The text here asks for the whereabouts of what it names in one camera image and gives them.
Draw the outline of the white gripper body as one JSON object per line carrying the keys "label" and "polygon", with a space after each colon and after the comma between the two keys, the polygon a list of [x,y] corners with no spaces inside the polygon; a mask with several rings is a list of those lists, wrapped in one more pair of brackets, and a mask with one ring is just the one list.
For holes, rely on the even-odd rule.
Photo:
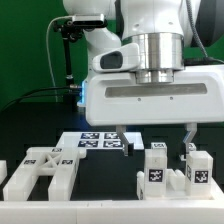
{"label": "white gripper body", "polygon": [[92,126],[224,121],[224,65],[188,66],[172,83],[138,84],[132,73],[93,77],[86,93]]}

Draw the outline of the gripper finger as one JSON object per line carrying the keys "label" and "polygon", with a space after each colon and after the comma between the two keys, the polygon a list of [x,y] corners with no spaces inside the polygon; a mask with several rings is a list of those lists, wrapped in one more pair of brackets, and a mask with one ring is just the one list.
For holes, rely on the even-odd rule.
{"label": "gripper finger", "polygon": [[131,143],[127,137],[125,136],[126,133],[126,127],[123,125],[117,125],[116,126],[116,133],[121,140],[122,144],[124,145],[124,155],[125,156],[132,156],[134,151],[134,144]]}
{"label": "gripper finger", "polygon": [[186,135],[183,139],[183,144],[185,145],[185,150],[180,155],[180,160],[181,161],[186,160],[186,155],[190,151],[195,151],[196,150],[196,148],[192,147],[191,144],[192,144],[192,140],[193,140],[194,136],[197,133],[197,124],[196,123],[187,123],[185,125],[185,129],[186,129]]}

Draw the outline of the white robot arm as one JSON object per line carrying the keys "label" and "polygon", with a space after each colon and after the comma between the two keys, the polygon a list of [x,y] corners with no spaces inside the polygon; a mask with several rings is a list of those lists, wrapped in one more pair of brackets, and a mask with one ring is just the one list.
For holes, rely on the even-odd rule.
{"label": "white robot arm", "polygon": [[183,124],[190,143],[200,123],[224,121],[224,65],[186,62],[200,37],[203,0],[63,0],[87,40],[83,98],[92,126]]}

